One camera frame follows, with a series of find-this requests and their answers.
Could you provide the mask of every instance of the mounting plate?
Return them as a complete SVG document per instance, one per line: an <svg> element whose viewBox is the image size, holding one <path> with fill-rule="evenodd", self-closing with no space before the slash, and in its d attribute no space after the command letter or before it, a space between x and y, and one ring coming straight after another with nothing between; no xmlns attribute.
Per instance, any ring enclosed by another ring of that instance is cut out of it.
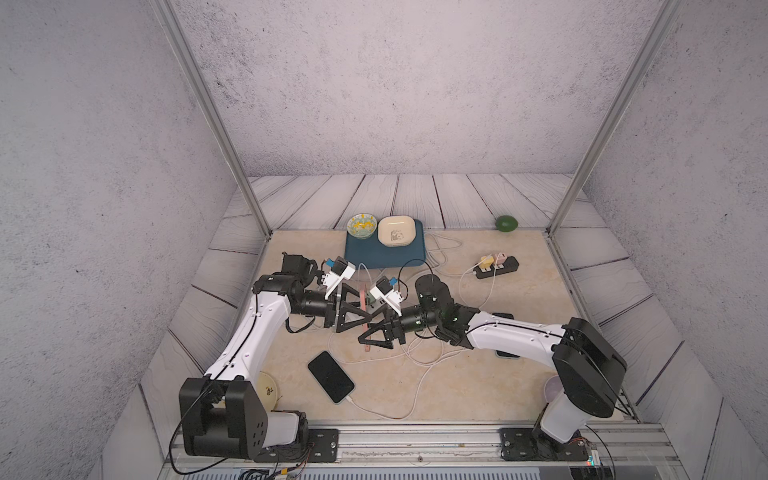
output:
<svg viewBox="0 0 768 480"><path fill-rule="evenodd" d="M586 462L589 458L584 441L565 445L534 435L535 429L499 429L502 438L502 459L507 462ZM581 437L579 432L574 439Z"/></svg>
<svg viewBox="0 0 768 480"><path fill-rule="evenodd" d="M339 448L339 430L310 429L306 444L312 446L309 463L334 463ZM262 449L253 461L259 463L303 462L305 457L306 450L301 444L292 443Z"/></svg>

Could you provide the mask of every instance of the black cable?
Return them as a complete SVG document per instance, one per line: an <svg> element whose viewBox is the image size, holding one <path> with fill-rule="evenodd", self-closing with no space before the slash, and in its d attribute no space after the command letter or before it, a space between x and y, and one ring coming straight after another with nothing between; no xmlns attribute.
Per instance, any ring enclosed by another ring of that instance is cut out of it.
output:
<svg viewBox="0 0 768 480"><path fill-rule="evenodd" d="M301 327L298 330L291 330L290 324L288 323L288 319L286 319L286 330L288 330L288 333L301 333L304 330L310 328L315 323L315 317L312 317L309 323L307 323L305 326Z"/></svg>
<svg viewBox="0 0 768 480"><path fill-rule="evenodd" d="M475 325L471 329L467 330L466 335L469 335L470 333L474 332L475 330L477 330L481 326L488 326L488 325L515 326L515 327L523 329L523 330L531 330L533 332L544 333L545 335L552 335L552 336L558 337L559 339L566 340L566 338L564 336L558 335L557 333L550 333L550 332L546 332L545 330L542 330L542 329L535 329L535 328L531 328L529 326L515 325L514 323L504 323L504 322L487 322L487 323L481 323L480 325Z"/></svg>
<svg viewBox="0 0 768 480"><path fill-rule="evenodd" d="M414 334L415 334L417 337L419 337L420 339L424 339L424 340L429 340L429 339L433 339L433 338L436 338L434 335L432 335L432 336L421 336L421 335L419 335L419 332L414 332Z"/></svg>
<svg viewBox="0 0 768 480"><path fill-rule="evenodd" d="M198 470L193 470L191 472L182 472L178 468L176 468L176 464L174 463L174 454L173 454L173 447L174 447L174 440L176 439L176 435L179 434L179 429L181 428L181 424L184 423L184 419L187 417L189 412L192 410L192 408L202 399L205 395L210 393L211 389L213 388L214 382L221 376L222 373L227 369L227 367L232 363L232 360L237 356L237 354L240 352L240 349L243 348L243 345L245 345L245 342L248 340L248 337L250 336L251 332L253 332L253 328L256 326L256 316L254 314L253 316L253 323L250 325L250 329L248 330L248 334L245 335L245 338L240 343L240 346L237 347L237 350L235 350L235 353L232 354L230 357L229 362L224 366L224 368L221 369L218 374L216 374L215 377L212 378L208 386L203 390L203 392L197 396L197 398L192 402L192 404L187 408L187 411L184 412L184 414L181 416L181 420L179 420L179 424L176 425L176 429L174 430L174 434L170 436L170 441L168 442L168 456L170 457L170 467L176 472L178 475L192 475L193 473L200 473L205 470L208 470L209 468L213 468L216 465L219 465L221 462L224 462L225 460L228 460L228 458L222 458L218 462L212 463L206 467L199 468Z"/></svg>
<svg viewBox="0 0 768 480"><path fill-rule="evenodd" d="M408 264L409 264L409 263L411 263L411 262L422 262L422 263L424 263L424 264L427 266L427 268L429 268L429 273L430 273L430 274L432 274L432 275L435 275L435 272L434 272L434 271L432 271L432 267L431 267L431 266L429 266L429 263L427 263L425 260L422 260L422 259L420 259L420 258L412 258L411 260L408 260L407 262L405 262L405 263L404 263L404 264L403 264L403 265L400 267L400 271L397 273L397 283L398 283L398 285L399 285L400 283L402 283L403 285L406 285L406 283L405 283L405 282L401 282L401 281L400 281L400 275L402 275L402 269L406 268L406 265L408 265ZM402 301L403 301L403 302L405 302L407 299L408 299L408 286L406 285L406 297L405 297L404 299L402 299Z"/></svg>
<svg viewBox="0 0 768 480"><path fill-rule="evenodd" d="M590 427L589 425L585 425L585 427L590 429L592 431L592 433L594 433L595 436L598 437L598 440L600 440L600 443L602 443L603 446L605 447L605 451L608 452L608 457L611 459L611 465L613 465L613 467L614 467L612 475L614 476L614 480L616 480L616 462L614 462L614 456L611 455L611 450L608 449L608 445L605 445L605 442L603 442L603 439L600 438L600 435L598 435L598 433L592 427Z"/></svg>
<svg viewBox="0 0 768 480"><path fill-rule="evenodd" d="M251 468L249 470L243 470L238 476L237 480L256 480L254 475L260 475L260 477L266 477L270 474L269 470L264 468Z"/></svg>

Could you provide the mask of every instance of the yellow plug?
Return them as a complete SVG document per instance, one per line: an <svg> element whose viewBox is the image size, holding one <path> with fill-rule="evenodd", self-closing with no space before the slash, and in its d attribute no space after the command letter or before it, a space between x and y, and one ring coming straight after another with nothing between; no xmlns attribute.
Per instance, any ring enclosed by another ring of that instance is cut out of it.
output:
<svg viewBox="0 0 768 480"><path fill-rule="evenodd" d="M484 272L490 272L492 264L493 264L493 255L486 255L480 259L480 263L478 264L478 266L480 267L480 270Z"/></svg>

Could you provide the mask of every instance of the black wire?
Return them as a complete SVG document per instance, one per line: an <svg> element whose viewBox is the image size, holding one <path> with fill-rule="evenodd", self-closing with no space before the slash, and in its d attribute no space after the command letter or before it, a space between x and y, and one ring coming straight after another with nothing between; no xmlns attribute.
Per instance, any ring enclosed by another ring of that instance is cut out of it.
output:
<svg viewBox="0 0 768 480"><path fill-rule="evenodd" d="M434 274L435 274L435 272L433 272L433 271L432 271L432 267L431 267L431 266L429 266L429 263L427 263L427 262L426 262L426 260L422 260L422 259L420 259L420 258L412 258L411 260L408 260L407 262L405 262L405 263L404 263L404 264L403 264L403 265L400 267L400 271L397 273L397 283L398 283L398 285L399 285L400 283L402 283L403 285L406 285L406 283L405 283L405 282L401 282L401 281L400 281L400 275L402 275L402 269L406 268L406 265L408 265L408 264L409 264L409 263L411 263L411 262L422 262L422 263L424 263L424 264L427 266L427 268L429 268L429 273L430 273L430 274L432 274L432 275L434 275ZM406 297L405 297L404 299L402 299L402 301L403 301L403 302L405 302L407 299L408 299L408 286L406 285Z"/></svg>
<svg viewBox="0 0 768 480"><path fill-rule="evenodd" d="M221 376L221 374L224 373L224 371L227 369L229 364L232 363L232 360L234 360L234 358L240 352L240 349L243 348L243 345L245 345L245 342L248 340L248 337L250 336L251 332L253 332L253 328L255 326L256 326L256 317L254 315L253 323L251 323L251 325L250 325L250 329L248 330L248 334L245 335L245 338L240 343L240 346L238 346L237 350L235 350L235 353L232 354L232 356L230 357L229 362L227 362L227 364L224 366L224 368L222 368L221 371L218 372L218 374L216 374L216 376L212 378L212 380L208 384L208 387L206 387L205 390L203 390L203 392L200 395L197 396L197 398L194 400L194 402L192 402L192 405L190 405L189 408L187 409L187 411L184 412L184 414L181 416L181 420L179 420L179 424L176 425L176 429L174 430L174 434L170 436L170 441L168 442L168 456L170 457L170 467L178 475L192 475L193 473L200 473L200 472L203 472L205 470L208 470L209 468L213 468L216 465L219 465L221 462L224 462L225 460L228 460L228 458L222 458L218 462L214 462L214 463L212 463L212 464L210 464L210 465L208 465L206 467L199 468L198 470L193 470L191 472L181 472L178 468L176 468L176 464L174 463L174 454L173 454L174 440L176 439L176 435L179 434L179 429L181 428L181 424L184 423L184 419L187 417L187 415L192 410L192 408L200 401L200 399L202 399L205 395L210 393L211 389L213 388L214 381L216 381Z"/></svg>
<svg viewBox="0 0 768 480"><path fill-rule="evenodd" d="M256 477L253 477L253 475L260 475L261 477L266 477L267 475L269 475L269 473L270 471L264 468L251 468L249 470L243 470L237 476L237 480L256 480Z"/></svg>
<svg viewBox="0 0 768 480"><path fill-rule="evenodd" d="M266 478L267 478L267 480L269 480L269 479L271 479L271 478L275 478L275 477L277 477L277 466L280 464L280 451L277 451L277 450L276 450L276 451L275 451L275 455L277 456L277 462L275 462L275 471L274 471L274 472L272 472L272 475L270 475L270 476L266 477Z"/></svg>
<svg viewBox="0 0 768 480"><path fill-rule="evenodd" d="M288 333L301 333L304 330L310 328L315 323L315 317L312 317L309 323L307 323L305 326L301 327L298 330L291 330L290 324L288 323L288 319L286 319L286 330L288 330Z"/></svg>
<svg viewBox="0 0 768 480"><path fill-rule="evenodd" d="M424 339L424 340L429 340L429 339L433 339L433 338L435 338L435 336L434 336L434 335L432 335L432 336L421 336L421 335L419 335L419 332L414 332L414 334L415 334L417 337L419 337L420 339Z"/></svg>
<svg viewBox="0 0 768 480"><path fill-rule="evenodd" d="M598 437L598 440L600 440L600 443L602 443L603 446L605 447L605 451L608 452L608 457L611 459L611 465L613 465L613 467L614 467L613 468L614 480L616 480L616 462L614 462L614 456L611 455L611 450L608 449L608 445L605 445L605 442L603 442L603 439L600 438L600 435L598 435L598 433L592 427L590 427L589 425L585 425L585 427L590 429L592 431L592 433L594 433L595 436Z"/></svg>

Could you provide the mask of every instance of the table surface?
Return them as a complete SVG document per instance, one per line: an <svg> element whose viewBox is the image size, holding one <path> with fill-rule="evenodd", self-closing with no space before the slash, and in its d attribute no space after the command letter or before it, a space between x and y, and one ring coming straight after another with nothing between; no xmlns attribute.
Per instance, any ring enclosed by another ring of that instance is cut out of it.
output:
<svg viewBox="0 0 768 480"><path fill-rule="evenodd" d="M437 232L461 242L444 250L445 263L437 273L450 287L458 303L479 306L489 312L506 312L516 319L533 323L567 323L576 310L551 258L540 231L519 230L502 233L493 230L440 230ZM282 252L301 253L322 262L343 255L346 232L332 230L280 230L275 232L265 252L261 273L280 271ZM457 242L435 238L428 231L427 249L446 248ZM459 275L478 262L486 253L503 252L515 256L520 267L517 272L493 279L477 280L471 273L462 279L459 295ZM442 253L435 255L442 260ZM387 276L395 276L397 269L388 269ZM424 266L406 267L402 278L411 286ZM371 271L376 280L380 270ZM365 280L365 270L353 280ZM361 283L352 282L357 288ZM406 305L415 303L411 300ZM303 316L292 315L293 328L302 326ZM370 420L380 419L363 412L349 402L334 405L316 380L310 375L307 363L323 350L329 349L342 362L382 359L374 362L347 364L342 367L356 384L350 395L365 409L391 417L402 417L412 408L419 380L427 368L418 366L403 355L399 345L395 349L371 347L365 352L357 343L363 332L357 327L344 333L331 333L328 329L309 329L289 334L281 329L266 358L263 371L277 383L278 409L300 410L314 420ZM441 351L463 350L455 358L432 367L424 378L414 413L410 421L479 421L514 420L532 421L544 408L543 388L554 371L529 359L500 359L491 350L456 349L437 339L418 340L408 335L405 347L412 347L412 357L427 362L436 359ZM413 348L412 343L421 344Z"/></svg>

